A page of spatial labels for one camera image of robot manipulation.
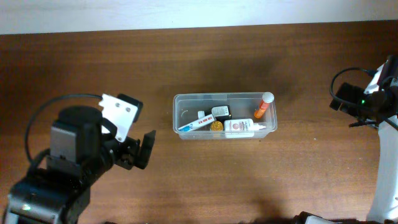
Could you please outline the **dark syrup bottle white cap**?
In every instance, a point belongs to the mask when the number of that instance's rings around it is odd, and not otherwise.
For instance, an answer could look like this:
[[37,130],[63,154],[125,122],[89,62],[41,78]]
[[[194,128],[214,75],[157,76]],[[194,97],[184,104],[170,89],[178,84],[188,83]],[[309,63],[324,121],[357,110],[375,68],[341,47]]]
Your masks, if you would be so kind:
[[198,111],[198,119],[208,116],[209,114],[212,114],[213,117],[221,123],[224,123],[226,120],[232,119],[231,109],[228,105],[214,106],[205,111]]

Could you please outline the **clear white sanitizer bottle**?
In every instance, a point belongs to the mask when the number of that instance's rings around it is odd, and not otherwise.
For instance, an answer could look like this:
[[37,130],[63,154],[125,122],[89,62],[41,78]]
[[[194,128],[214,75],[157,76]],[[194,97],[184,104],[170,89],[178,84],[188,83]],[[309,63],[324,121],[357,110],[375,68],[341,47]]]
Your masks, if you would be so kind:
[[229,119],[224,121],[226,138],[251,138],[255,131],[266,129],[265,125],[255,123],[252,119]]

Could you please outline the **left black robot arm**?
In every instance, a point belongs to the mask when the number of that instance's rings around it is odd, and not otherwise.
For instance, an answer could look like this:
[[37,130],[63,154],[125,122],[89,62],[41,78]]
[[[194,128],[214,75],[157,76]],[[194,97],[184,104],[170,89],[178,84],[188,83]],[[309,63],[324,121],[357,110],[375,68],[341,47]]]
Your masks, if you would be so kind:
[[142,140],[127,135],[142,102],[124,94],[97,98],[102,110],[77,105],[59,112],[49,148],[29,159],[25,177],[11,188],[3,223],[77,223],[105,172],[147,167],[156,132]]

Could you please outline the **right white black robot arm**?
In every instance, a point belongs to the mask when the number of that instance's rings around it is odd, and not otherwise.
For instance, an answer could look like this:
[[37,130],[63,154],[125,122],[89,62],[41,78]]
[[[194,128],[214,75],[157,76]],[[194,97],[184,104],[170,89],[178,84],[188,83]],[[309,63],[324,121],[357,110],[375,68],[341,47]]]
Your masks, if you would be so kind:
[[330,108],[356,119],[349,127],[377,129],[380,142],[376,191],[363,223],[397,223],[397,56],[390,55],[377,70],[367,73],[372,80],[365,89],[343,83],[337,92],[330,84]]

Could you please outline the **small gold-lidded jar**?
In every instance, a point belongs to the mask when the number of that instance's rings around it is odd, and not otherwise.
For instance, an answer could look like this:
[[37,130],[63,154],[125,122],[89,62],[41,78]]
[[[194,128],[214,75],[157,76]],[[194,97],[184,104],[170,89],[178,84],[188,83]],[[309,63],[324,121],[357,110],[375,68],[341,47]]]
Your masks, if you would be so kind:
[[211,126],[210,126],[210,130],[211,131],[223,131],[224,130],[223,123],[220,121],[212,122]]

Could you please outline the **white Panadol medicine box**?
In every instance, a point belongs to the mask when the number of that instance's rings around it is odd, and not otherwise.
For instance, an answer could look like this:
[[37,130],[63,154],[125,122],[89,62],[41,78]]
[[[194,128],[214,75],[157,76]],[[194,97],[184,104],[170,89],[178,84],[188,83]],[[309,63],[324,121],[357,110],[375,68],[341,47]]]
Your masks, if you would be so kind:
[[209,125],[214,121],[215,121],[214,116],[212,114],[209,114],[207,116],[204,116],[200,119],[192,121],[191,123],[188,123],[188,124],[178,128],[178,130],[182,131],[182,132],[194,131],[194,130],[200,129],[206,125]]

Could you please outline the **orange tube white cap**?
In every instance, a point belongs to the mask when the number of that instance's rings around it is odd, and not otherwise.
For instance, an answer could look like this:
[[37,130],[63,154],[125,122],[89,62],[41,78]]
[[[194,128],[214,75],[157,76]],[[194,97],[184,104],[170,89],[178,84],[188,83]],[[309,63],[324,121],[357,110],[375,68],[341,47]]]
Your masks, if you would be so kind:
[[254,112],[254,117],[260,119],[268,109],[269,105],[274,101],[274,95],[271,92],[265,92],[262,95],[262,100],[258,109]]

